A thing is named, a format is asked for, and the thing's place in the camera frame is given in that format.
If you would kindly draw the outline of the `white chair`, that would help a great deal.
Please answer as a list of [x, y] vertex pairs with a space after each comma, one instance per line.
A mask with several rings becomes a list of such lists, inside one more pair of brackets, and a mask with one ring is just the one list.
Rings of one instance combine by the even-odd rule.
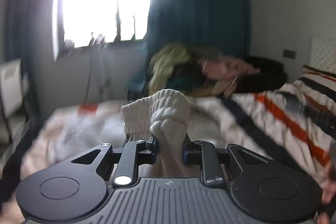
[[1, 63], [1, 109], [3, 120], [25, 108], [21, 60]]

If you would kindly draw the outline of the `light green knitted sweater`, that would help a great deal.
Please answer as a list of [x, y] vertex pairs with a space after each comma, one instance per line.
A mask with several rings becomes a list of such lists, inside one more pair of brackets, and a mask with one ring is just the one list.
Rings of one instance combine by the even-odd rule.
[[177, 65], [195, 60], [195, 55], [182, 43], [174, 42], [165, 45], [155, 53], [149, 62], [152, 77], [149, 81], [149, 94], [152, 95], [166, 87]]

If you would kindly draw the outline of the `teal curtain right of window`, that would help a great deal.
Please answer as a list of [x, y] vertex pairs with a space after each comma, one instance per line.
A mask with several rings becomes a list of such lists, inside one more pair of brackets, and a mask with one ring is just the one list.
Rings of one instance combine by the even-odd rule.
[[151, 0], [146, 59], [172, 42], [244, 57], [250, 37], [249, 0]]

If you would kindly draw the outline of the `striped pillow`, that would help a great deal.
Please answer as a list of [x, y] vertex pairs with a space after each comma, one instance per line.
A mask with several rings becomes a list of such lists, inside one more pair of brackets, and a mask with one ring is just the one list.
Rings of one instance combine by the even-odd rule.
[[334, 73], [303, 65], [301, 77], [293, 84], [311, 106], [335, 115]]

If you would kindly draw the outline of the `black garment on bed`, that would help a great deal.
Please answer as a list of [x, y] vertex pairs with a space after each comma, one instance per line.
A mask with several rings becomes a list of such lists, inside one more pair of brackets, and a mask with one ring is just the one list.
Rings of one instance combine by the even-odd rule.
[[265, 57], [248, 56], [232, 62], [234, 72], [234, 93], [259, 93], [276, 90], [287, 81], [287, 74], [281, 62]]

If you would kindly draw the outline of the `teal curtain left of window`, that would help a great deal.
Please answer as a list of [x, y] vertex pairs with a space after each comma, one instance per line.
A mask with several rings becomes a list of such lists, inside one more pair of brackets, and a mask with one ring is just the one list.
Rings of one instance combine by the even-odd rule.
[[56, 62], [61, 57], [59, 0], [5, 0], [5, 58], [20, 59], [35, 113], [57, 108]]

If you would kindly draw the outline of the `patterned white headboard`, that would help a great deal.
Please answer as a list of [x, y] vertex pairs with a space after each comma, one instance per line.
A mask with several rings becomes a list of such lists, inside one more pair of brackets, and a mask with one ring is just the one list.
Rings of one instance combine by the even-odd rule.
[[309, 66], [321, 71], [335, 73], [335, 39], [313, 36], [309, 48]]

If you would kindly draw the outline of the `white zip-up garment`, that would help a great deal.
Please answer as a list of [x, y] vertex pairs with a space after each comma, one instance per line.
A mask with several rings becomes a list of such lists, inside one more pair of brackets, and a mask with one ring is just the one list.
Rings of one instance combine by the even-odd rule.
[[141, 98], [121, 109], [124, 132], [130, 140], [147, 140], [153, 135], [158, 142], [154, 165], [139, 167], [141, 177], [196, 177], [199, 167], [183, 163], [183, 142], [187, 135], [190, 106], [176, 90], [164, 89]]

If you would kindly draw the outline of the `teal curtain of window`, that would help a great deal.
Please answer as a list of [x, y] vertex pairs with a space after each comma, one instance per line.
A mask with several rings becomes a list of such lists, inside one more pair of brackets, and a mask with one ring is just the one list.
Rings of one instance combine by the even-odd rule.
[[61, 57], [59, 0], [5, 0], [5, 58], [20, 59], [35, 113], [57, 108], [56, 62]]
[[172, 42], [244, 57], [250, 37], [249, 0], [151, 0], [146, 59]]

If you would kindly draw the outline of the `wall switch plate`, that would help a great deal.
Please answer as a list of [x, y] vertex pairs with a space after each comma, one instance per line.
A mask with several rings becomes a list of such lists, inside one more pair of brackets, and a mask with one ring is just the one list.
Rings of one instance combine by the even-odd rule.
[[290, 50], [283, 50], [282, 56], [287, 59], [295, 60], [296, 57], [296, 51], [290, 51]]

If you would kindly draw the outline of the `pink garment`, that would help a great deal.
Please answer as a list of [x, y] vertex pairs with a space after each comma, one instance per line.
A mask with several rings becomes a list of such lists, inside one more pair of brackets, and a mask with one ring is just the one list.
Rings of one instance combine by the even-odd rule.
[[202, 73], [213, 81], [236, 79], [239, 76], [260, 73], [260, 69], [232, 56], [221, 56], [216, 60], [201, 58], [198, 64], [202, 67]]

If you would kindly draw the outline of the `dark green garment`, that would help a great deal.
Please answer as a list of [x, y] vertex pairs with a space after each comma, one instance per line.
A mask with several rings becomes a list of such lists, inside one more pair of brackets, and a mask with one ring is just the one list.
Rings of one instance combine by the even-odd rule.
[[167, 89], [190, 93], [194, 89], [202, 87], [206, 81], [204, 76], [181, 75], [171, 76], [166, 83]]

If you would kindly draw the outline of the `striped white orange black blanket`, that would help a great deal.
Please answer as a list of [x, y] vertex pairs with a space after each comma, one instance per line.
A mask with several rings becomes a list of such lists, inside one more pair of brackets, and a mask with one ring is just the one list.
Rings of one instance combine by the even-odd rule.
[[[335, 115], [334, 95], [318, 92], [298, 80], [274, 92], [235, 94], [227, 99], [190, 98], [188, 136], [221, 148], [231, 143], [242, 145], [303, 170], [322, 184], [335, 130], [318, 125], [315, 117], [288, 110], [286, 99], [291, 95], [305, 106]], [[24, 155], [19, 177], [26, 178], [101, 143], [121, 147], [126, 139], [121, 112], [124, 104], [109, 101], [56, 110]]]

